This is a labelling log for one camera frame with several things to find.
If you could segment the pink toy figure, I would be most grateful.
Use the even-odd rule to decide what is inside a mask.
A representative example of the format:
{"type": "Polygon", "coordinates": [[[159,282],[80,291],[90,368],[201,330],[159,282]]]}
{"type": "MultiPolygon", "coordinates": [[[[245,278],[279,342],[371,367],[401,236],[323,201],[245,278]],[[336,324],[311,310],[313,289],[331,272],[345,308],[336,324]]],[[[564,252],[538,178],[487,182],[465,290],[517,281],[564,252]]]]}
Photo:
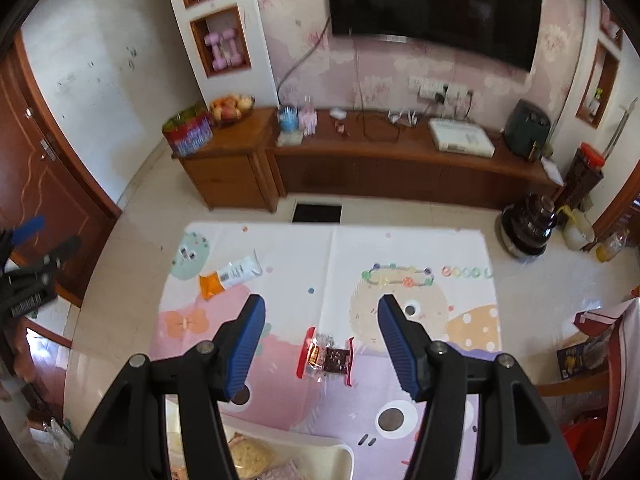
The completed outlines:
{"type": "Polygon", "coordinates": [[[304,136],[313,136],[317,132],[318,114],[310,104],[305,105],[298,111],[299,130],[304,136]]]}

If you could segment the black air fryer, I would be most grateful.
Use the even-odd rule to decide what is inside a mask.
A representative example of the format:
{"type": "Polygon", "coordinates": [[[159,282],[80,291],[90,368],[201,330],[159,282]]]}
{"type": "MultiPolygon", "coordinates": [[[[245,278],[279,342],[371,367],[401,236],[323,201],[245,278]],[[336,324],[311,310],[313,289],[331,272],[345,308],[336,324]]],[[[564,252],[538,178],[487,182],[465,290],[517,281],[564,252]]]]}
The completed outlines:
{"type": "Polygon", "coordinates": [[[519,100],[503,128],[503,141],[516,156],[536,162],[551,129],[549,116],[534,103],[519,100]]]}

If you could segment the white plastic bucket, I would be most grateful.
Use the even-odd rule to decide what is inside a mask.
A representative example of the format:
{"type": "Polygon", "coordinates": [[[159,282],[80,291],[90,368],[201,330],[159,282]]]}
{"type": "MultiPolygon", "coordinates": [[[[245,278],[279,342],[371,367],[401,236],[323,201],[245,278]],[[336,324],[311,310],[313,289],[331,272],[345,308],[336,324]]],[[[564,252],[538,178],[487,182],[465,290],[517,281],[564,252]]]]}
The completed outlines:
{"type": "Polygon", "coordinates": [[[561,211],[566,217],[562,235],[566,246],[570,250],[578,252],[578,250],[582,250],[582,248],[594,242],[596,233],[582,211],[570,209],[567,205],[564,205],[561,211]]]}

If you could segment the golden pastry clear bag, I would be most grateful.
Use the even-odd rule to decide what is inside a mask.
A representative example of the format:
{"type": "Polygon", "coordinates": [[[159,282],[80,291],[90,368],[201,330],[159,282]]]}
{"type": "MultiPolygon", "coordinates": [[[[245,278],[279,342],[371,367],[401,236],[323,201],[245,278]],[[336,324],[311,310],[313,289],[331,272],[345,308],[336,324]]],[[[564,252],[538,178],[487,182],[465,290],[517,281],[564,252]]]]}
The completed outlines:
{"type": "Polygon", "coordinates": [[[235,472],[241,480],[258,478],[272,464],[273,452],[262,441],[244,436],[244,434],[235,434],[228,445],[235,472]]]}

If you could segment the small wooden drawer cabinet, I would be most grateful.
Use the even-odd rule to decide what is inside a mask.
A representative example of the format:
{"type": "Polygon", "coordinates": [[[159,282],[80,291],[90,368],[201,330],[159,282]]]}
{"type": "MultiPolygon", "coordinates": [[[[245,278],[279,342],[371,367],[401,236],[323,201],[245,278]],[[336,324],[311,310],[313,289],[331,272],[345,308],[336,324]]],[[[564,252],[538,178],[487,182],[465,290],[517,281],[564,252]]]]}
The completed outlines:
{"type": "Polygon", "coordinates": [[[273,107],[256,108],[217,130],[204,148],[179,159],[208,209],[277,210],[280,193],[267,154],[275,125],[273,107]]]}

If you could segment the orange white snack bar packet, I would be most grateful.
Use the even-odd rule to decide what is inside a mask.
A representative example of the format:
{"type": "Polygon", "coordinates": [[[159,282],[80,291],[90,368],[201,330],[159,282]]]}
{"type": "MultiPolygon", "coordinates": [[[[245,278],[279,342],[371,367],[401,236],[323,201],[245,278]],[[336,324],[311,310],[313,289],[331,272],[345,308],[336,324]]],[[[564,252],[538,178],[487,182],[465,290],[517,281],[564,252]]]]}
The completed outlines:
{"type": "Polygon", "coordinates": [[[200,275],[198,284],[203,299],[209,300],[253,278],[259,278],[263,273],[257,255],[253,254],[229,263],[212,274],[200,275]]]}

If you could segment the black wall television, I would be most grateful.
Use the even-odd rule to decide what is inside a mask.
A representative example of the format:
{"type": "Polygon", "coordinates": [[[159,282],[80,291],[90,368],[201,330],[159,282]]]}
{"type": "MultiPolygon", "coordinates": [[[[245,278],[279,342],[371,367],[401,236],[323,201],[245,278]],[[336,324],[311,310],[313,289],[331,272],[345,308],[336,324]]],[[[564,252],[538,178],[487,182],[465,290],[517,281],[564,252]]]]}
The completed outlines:
{"type": "Polygon", "coordinates": [[[329,0],[332,32],[420,40],[533,67],[542,0],[329,0]]]}

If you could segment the cartoon printed tablecloth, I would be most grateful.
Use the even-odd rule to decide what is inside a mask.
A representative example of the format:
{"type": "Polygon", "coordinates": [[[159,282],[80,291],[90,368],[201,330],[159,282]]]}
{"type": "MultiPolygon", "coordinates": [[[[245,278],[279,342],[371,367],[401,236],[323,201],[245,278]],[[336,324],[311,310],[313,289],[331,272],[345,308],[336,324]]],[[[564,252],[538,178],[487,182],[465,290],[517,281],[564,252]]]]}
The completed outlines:
{"type": "Polygon", "coordinates": [[[378,300],[396,297],[408,320],[459,351],[491,358],[501,348],[492,269],[482,233],[329,224],[194,222],[179,240],[160,297],[151,356],[178,356],[262,296],[266,325],[245,389],[290,401],[297,429],[343,441],[358,479],[400,479],[423,406],[400,388],[378,330],[378,300]],[[204,300],[198,277],[256,254],[264,273],[204,300]],[[295,375],[306,331],[344,348],[354,338],[352,386],[295,375]]]}

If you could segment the pink dumbbells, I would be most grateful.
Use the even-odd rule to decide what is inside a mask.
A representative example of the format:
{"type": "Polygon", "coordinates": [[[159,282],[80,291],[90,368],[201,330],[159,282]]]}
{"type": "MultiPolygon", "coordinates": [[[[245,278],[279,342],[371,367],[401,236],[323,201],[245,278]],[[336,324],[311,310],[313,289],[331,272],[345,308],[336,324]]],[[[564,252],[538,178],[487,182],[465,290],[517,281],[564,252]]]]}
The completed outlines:
{"type": "Polygon", "coordinates": [[[204,44],[210,47],[213,55],[213,70],[221,72],[227,68],[237,68],[243,65],[244,58],[239,50],[238,31],[227,28],[222,32],[210,32],[204,37],[204,44]]]}

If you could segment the long wooden tv cabinet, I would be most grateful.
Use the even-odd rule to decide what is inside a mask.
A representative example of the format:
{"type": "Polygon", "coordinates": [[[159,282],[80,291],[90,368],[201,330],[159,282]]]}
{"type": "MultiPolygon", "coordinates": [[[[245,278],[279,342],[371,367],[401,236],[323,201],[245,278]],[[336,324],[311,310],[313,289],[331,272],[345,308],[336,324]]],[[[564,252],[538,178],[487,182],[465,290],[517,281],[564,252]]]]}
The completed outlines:
{"type": "Polygon", "coordinates": [[[301,144],[267,148],[280,194],[416,200],[500,210],[529,194],[555,196],[540,162],[512,154],[500,139],[491,158],[439,151],[427,122],[392,125],[375,112],[342,122],[318,111],[317,132],[301,144]]]}

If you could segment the white set-top box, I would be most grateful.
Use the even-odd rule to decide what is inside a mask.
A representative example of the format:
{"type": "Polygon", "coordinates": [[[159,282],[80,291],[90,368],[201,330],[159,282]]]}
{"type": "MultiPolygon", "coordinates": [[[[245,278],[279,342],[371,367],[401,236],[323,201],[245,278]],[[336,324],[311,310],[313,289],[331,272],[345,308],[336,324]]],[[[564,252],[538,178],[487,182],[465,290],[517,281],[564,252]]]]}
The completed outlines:
{"type": "Polygon", "coordinates": [[[431,118],[428,126],[436,148],[441,152],[491,158],[495,145],[483,128],[469,122],[431,118]]]}

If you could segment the wooden chair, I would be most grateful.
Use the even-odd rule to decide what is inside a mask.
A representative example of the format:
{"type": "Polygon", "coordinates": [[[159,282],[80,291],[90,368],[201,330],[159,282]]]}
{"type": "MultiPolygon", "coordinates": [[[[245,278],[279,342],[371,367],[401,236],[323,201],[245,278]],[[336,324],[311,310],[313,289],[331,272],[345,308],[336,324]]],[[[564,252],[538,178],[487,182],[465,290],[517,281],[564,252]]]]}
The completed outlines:
{"type": "Polygon", "coordinates": [[[598,394],[561,425],[585,479],[639,477],[639,291],[613,307],[579,312],[586,339],[556,352],[561,380],[540,385],[544,398],[598,394]]]}

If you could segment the white wall power strip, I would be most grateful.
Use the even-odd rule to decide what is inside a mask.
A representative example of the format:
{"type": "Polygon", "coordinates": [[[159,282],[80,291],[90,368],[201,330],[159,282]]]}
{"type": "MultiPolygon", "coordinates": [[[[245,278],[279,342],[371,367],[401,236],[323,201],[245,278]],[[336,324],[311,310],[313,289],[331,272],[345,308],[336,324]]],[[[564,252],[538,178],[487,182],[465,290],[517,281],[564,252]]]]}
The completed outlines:
{"type": "Polygon", "coordinates": [[[446,99],[463,99],[470,94],[470,89],[464,84],[418,76],[409,77],[408,90],[427,100],[434,100],[438,94],[446,99]]]}

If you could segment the white plastic tray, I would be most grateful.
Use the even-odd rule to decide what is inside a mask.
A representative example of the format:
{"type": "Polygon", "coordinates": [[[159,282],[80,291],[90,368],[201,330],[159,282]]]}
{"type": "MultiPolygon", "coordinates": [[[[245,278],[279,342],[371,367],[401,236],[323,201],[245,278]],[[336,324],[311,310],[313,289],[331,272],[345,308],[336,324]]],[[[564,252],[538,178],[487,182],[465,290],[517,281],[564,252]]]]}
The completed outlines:
{"type": "Polygon", "coordinates": [[[292,402],[251,398],[245,389],[218,408],[227,440],[244,440],[256,458],[269,460],[259,478],[350,479],[354,476],[352,450],[341,440],[298,430],[300,417],[292,402]]]}

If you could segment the dark stacked cooking pot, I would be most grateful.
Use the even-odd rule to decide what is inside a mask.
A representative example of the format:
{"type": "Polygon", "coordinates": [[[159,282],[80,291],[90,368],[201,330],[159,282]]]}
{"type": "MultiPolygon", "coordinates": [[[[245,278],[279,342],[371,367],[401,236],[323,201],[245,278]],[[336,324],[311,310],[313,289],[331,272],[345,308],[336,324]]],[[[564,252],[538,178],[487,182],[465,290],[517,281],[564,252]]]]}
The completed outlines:
{"type": "Polygon", "coordinates": [[[503,209],[497,232],[512,258],[529,263],[544,254],[557,223],[552,200],[547,195],[529,194],[503,209]]]}

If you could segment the red round tin box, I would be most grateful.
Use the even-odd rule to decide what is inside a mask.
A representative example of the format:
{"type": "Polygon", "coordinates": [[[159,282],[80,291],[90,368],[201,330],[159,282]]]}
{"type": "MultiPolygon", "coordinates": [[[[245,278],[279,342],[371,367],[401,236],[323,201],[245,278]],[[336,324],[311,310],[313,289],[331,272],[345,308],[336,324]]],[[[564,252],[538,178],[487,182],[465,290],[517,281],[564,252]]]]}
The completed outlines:
{"type": "Polygon", "coordinates": [[[196,103],[169,118],[163,124],[162,133],[171,151],[179,157],[196,153],[214,136],[212,120],[203,103],[196,103]]]}

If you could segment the dark tall bin red lid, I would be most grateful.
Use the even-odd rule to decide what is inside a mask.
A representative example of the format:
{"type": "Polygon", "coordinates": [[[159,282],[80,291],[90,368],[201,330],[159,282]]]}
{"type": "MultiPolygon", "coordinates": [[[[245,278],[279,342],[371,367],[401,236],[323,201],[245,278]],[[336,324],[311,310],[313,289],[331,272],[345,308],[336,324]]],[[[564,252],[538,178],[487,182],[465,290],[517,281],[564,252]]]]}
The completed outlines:
{"type": "Polygon", "coordinates": [[[604,165],[603,155],[590,144],[582,142],[564,177],[564,185],[554,199],[555,207],[576,208],[603,179],[604,165]]]}

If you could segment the brown wooden door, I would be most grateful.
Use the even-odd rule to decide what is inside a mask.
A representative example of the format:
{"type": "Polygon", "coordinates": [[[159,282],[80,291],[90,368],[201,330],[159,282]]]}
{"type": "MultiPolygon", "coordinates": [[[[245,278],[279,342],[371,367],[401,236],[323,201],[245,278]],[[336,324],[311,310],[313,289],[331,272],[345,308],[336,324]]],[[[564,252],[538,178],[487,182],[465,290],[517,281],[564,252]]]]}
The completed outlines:
{"type": "Polygon", "coordinates": [[[1,61],[1,225],[42,217],[44,226],[12,252],[20,266],[72,235],[78,252],[58,272],[58,293],[80,308],[94,268],[122,214],[80,161],[53,118],[16,35],[1,61]]]}

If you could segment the fruit bowl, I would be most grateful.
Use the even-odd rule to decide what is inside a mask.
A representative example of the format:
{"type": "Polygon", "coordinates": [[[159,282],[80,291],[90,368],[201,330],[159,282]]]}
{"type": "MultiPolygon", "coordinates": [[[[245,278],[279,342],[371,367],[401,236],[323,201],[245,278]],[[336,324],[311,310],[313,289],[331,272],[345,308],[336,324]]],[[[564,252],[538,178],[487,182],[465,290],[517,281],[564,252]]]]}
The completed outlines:
{"type": "Polygon", "coordinates": [[[236,124],[253,113],[254,96],[248,94],[227,94],[209,103],[209,114],[218,127],[236,124]]]}

